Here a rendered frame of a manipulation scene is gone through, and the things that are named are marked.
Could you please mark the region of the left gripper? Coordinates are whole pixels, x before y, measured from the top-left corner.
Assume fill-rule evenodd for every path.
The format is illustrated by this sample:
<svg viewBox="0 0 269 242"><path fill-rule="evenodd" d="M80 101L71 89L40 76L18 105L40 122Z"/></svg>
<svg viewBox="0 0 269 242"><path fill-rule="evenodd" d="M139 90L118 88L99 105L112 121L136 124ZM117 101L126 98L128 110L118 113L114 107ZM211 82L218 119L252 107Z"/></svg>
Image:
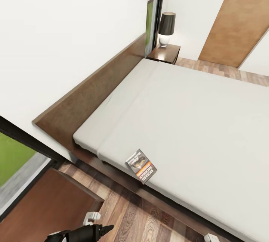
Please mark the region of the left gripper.
<svg viewBox="0 0 269 242"><path fill-rule="evenodd" d="M102 236L113 229L114 225L103 227L102 224L86 225L78 228L78 242L98 242Z"/></svg>

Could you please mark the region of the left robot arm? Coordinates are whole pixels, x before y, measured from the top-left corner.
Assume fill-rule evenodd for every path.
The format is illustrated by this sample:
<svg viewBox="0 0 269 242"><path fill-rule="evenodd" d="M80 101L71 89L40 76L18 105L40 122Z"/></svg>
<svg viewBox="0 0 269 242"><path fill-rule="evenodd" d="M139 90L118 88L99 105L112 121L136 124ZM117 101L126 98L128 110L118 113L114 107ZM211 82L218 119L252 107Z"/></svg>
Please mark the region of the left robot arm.
<svg viewBox="0 0 269 242"><path fill-rule="evenodd" d="M84 227L51 233L44 242L98 242L114 227L113 224L105 227L102 224L93 224L93 221L99 220L100 217L98 212L88 212L83 222Z"/></svg>

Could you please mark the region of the hardback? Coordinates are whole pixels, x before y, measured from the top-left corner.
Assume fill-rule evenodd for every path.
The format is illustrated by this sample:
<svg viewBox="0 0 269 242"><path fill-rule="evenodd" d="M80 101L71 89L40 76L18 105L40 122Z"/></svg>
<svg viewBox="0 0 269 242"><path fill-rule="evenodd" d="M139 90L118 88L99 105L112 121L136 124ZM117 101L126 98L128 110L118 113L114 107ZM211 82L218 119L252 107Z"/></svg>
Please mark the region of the hardback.
<svg viewBox="0 0 269 242"><path fill-rule="evenodd" d="M140 149L126 161L143 184L157 172L157 168Z"/></svg>

